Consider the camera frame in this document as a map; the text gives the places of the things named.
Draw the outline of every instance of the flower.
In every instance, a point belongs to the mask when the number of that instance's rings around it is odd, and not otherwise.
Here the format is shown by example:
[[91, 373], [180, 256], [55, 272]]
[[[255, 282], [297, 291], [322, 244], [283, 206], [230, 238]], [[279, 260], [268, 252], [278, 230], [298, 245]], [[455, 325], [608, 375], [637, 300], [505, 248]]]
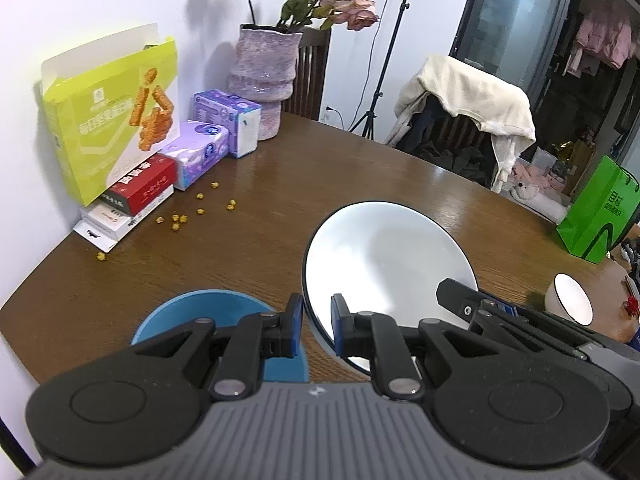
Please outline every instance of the flower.
[[346, 22], [347, 30], [362, 30], [378, 20], [373, 0], [338, 2], [335, 12], [336, 14], [331, 16], [331, 21], [336, 24]]

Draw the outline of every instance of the sliding glass door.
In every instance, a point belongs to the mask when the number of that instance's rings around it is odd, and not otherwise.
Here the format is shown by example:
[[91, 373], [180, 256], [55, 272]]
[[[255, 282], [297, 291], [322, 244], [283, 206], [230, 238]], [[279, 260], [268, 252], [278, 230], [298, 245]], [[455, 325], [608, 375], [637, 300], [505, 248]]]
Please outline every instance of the sliding glass door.
[[522, 88], [534, 102], [568, 0], [469, 0], [452, 56]]

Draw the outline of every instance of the glass panel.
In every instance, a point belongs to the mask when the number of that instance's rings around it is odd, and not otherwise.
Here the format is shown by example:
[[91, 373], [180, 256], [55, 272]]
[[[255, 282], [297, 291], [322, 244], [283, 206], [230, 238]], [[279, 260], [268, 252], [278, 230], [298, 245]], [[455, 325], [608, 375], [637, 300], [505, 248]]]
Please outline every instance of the glass panel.
[[456, 57], [526, 90], [559, 0], [476, 0]]

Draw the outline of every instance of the green shopping bag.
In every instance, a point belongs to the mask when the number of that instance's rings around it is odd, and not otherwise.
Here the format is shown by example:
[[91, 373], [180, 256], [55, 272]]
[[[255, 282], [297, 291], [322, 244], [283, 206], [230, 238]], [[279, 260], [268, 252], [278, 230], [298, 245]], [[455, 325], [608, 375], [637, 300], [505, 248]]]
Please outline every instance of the green shopping bag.
[[636, 178], [605, 155], [558, 234], [571, 254], [597, 264], [638, 221], [639, 203]]

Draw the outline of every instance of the red box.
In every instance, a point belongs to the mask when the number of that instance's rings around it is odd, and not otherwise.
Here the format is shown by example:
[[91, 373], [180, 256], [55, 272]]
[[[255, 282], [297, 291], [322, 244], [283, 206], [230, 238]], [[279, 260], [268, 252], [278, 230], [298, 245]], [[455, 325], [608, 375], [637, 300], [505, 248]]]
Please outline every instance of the red box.
[[124, 175], [100, 198], [123, 213], [135, 216], [174, 182], [174, 160], [156, 153]]

